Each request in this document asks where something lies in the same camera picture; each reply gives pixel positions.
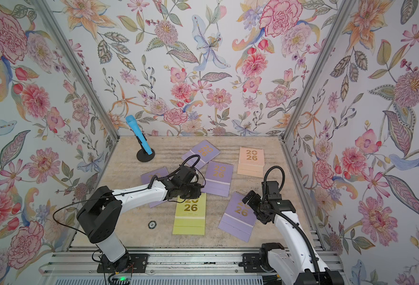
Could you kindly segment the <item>purple calendar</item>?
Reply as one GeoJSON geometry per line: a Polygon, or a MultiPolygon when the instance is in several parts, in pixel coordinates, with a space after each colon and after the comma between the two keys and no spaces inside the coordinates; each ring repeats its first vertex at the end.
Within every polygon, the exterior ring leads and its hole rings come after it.
{"type": "Polygon", "coordinates": [[[234,166],[228,163],[210,161],[205,174],[206,183],[202,192],[221,197],[228,197],[230,194],[231,180],[234,166]]]}
{"type": "Polygon", "coordinates": [[[182,160],[188,159],[194,154],[200,155],[200,161],[195,165],[197,169],[203,168],[212,159],[216,158],[221,151],[207,140],[201,141],[199,144],[191,148],[187,153],[182,155],[182,160]]]}
{"type": "Polygon", "coordinates": [[[244,197],[238,192],[231,196],[218,228],[244,242],[249,242],[256,216],[254,211],[242,202],[244,197]]]}
{"type": "MultiPolygon", "coordinates": [[[[148,184],[148,183],[150,183],[153,176],[157,176],[158,178],[161,178],[161,177],[167,176],[168,174],[169,174],[168,169],[166,167],[161,167],[161,168],[156,169],[154,171],[150,171],[150,172],[142,174],[140,176],[141,183],[142,184],[148,184]]],[[[153,207],[156,207],[157,205],[160,205],[160,204],[163,204],[163,203],[164,203],[164,201],[155,201],[155,202],[149,203],[149,207],[153,208],[153,207]]]]}

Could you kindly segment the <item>lime green 2026 calendar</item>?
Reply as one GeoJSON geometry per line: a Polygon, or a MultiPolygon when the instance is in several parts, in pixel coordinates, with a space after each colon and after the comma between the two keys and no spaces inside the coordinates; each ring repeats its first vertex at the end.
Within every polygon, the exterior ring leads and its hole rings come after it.
{"type": "Polygon", "coordinates": [[[173,235],[205,235],[207,194],[198,199],[178,198],[174,217],[173,235]]]}

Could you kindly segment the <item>purple calendar back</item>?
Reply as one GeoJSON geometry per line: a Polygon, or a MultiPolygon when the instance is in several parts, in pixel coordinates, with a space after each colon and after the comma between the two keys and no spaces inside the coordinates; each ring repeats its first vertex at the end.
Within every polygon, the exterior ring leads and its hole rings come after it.
{"type": "Polygon", "coordinates": [[[199,144],[191,148],[187,153],[182,155],[182,160],[188,159],[194,154],[200,155],[200,161],[195,165],[197,169],[203,168],[212,159],[216,158],[221,151],[207,140],[201,141],[199,144]]]}

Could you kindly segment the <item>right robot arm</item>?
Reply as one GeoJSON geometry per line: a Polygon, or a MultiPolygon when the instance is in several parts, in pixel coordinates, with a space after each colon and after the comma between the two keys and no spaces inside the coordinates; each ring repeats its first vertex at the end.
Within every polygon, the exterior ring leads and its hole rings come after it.
{"type": "Polygon", "coordinates": [[[273,223],[286,246],[264,243],[259,250],[260,268],[276,273],[284,285],[343,285],[341,273],[331,270],[314,249],[292,202],[282,199],[279,183],[263,181],[261,186],[261,194],[250,191],[242,202],[262,224],[273,223]]]}

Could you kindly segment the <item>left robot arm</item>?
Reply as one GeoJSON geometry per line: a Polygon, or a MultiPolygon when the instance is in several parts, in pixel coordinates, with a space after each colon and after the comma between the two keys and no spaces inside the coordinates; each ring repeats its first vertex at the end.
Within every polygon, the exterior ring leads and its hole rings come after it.
{"type": "Polygon", "coordinates": [[[76,218],[89,239],[102,252],[102,263],[116,273],[133,266],[133,258],[115,233],[119,217],[137,207],[157,202],[197,200],[206,182],[195,167],[179,166],[174,172],[147,184],[123,190],[98,188],[79,210],[76,218]]]}

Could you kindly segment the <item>peach 2026 calendar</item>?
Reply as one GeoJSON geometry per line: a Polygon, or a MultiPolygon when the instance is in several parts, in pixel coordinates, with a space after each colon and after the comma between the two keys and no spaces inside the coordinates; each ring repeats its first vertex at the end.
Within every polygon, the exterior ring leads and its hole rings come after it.
{"type": "Polygon", "coordinates": [[[261,148],[240,147],[237,174],[261,178],[264,176],[265,155],[261,148]]]}

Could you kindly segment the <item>blue microphone on black stand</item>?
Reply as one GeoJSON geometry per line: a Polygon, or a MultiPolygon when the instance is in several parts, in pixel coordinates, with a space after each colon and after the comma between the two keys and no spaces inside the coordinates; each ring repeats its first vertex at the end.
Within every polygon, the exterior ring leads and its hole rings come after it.
{"type": "Polygon", "coordinates": [[[126,122],[130,129],[133,131],[135,137],[140,145],[140,150],[136,154],[136,158],[140,162],[149,162],[155,157],[154,150],[149,146],[143,131],[140,129],[137,120],[133,115],[126,116],[126,122]]]}

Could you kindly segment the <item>small black round disc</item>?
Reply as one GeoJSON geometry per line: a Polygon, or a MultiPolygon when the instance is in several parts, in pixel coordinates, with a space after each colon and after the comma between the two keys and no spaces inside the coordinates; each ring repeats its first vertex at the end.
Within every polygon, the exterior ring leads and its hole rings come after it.
{"type": "Polygon", "coordinates": [[[148,223],[148,228],[149,229],[155,229],[157,227],[157,222],[156,221],[150,221],[148,223]]]}

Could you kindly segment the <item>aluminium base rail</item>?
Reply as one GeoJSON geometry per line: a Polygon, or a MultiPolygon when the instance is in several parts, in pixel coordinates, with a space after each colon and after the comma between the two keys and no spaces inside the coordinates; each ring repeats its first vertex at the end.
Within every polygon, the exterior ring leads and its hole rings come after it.
{"type": "Polygon", "coordinates": [[[260,264],[258,248],[130,248],[124,270],[94,248],[52,254],[39,268],[49,285],[275,285],[282,279],[260,264]]]}

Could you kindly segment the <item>right aluminium corner post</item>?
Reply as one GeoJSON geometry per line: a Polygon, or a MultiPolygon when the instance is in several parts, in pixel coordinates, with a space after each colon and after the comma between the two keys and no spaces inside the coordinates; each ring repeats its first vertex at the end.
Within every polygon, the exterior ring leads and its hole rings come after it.
{"type": "Polygon", "coordinates": [[[291,101],[292,103],[294,103],[294,106],[292,106],[291,108],[291,118],[288,126],[285,128],[285,131],[280,136],[280,141],[283,144],[285,144],[288,138],[291,137],[293,128],[300,116],[299,113],[302,111],[304,104],[309,98],[310,93],[316,85],[317,81],[321,78],[323,68],[327,63],[328,59],[330,58],[331,51],[334,48],[335,43],[342,31],[342,25],[349,18],[350,10],[353,8],[353,4],[351,4],[350,1],[339,1],[338,3],[340,4],[340,8],[338,12],[335,14],[334,22],[328,33],[327,40],[324,46],[322,47],[321,52],[319,53],[313,68],[310,71],[308,80],[304,85],[303,91],[300,93],[300,96],[298,98],[293,99],[291,101]]]}

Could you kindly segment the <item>aluminium corner post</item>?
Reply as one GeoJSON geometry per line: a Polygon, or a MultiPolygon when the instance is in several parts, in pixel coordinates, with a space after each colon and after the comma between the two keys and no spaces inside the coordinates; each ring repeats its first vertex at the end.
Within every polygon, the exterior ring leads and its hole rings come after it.
{"type": "Polygon", "coordinates": [[[66,36],[64,35],[62,29],[60,28],[57,20],[55,19],[51,9],[46,1],[37,1],[32,0],[32,5],[36,9],[38,15],[43,18],[45,27],[50,30],[50,34],[53,39],[57,42],[56,45],[63,52],[64,57],[68,60],[69,66],[72,69],[76,79],[82,85],[83,89],[86,91],[89,101],[92,103],[95,111],[98,112],[100,120],[104,124],[106,131],[112,137],[114,145],[119,142],[120,135],[118,131],[114,128],[111,120],[108,117],[108,113],[104,109],[100,98],[97,96],[95,89],[93,88],[89,78],[85,74],[82,66],[79,63],[78,57],[75,55],[72,47],[66,36]]]}
{"type": "Polygon", "coordinates": [[[292,106],[291,108],[291,118],[288,126],[285,128],[285,131],[280,136],[280,141],[283,144],[285,144],[288,138],[291,137],[293,128],[300,116],[299,113],[302,111],[304,104],[309,98],[310,93],[316,85],[317,81],[321,78],[323,68],[327,63],[328,59],[330,58],[331,51],[334,48],[335,43],[342,31],[342,25],[349,18],[350,10],[353,8],[353,4],[351,4],[350,1],[339,1],[338,3],[340,4],[340,8],[338,12],[335,14],[334,22],[328,33],[327,40],[324,46],[322,47],[321,52],[319,53],[313,68],[310,71],[308,80],[304,85],[303,91],[300,93],[300,96],[298,98],[293,99],[291,101],[292,103],[294,103],[294,106],[292,106]]]}

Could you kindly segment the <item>left aluminium corner post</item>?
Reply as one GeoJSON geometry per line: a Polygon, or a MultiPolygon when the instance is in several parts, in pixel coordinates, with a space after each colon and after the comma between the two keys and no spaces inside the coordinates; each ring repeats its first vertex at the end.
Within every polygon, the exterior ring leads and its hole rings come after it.
{"type": "Polygon", "coordinates": [[[106,131],[112,137],[114,145],[119,142],[120,135],[118,131],[114,128],[111,120],[108,117],[108,113],[104,109],[100,98],[97,96],[95,89],[93,88],[89,78],[85,74],[82,66],[79,63],[78,57],[75,55],[72,47],[66,36],[64,35],[62,29],[60,28],[57,20],[55,19],[51,9],[46,1],[37,1],[32,0],[32,5],[36,9],[38,15],[43,18],[45,27],[50,30],[50,34],[53,39],[57,42],[56,45],[63,52],[64,57],[68,60],[69,66],[72,69],[76,79],[82,85],[83,89],[86,91],[89,101],[92,103],[95,111],[98,112],[100,120],[104,124],[106,131]]]}

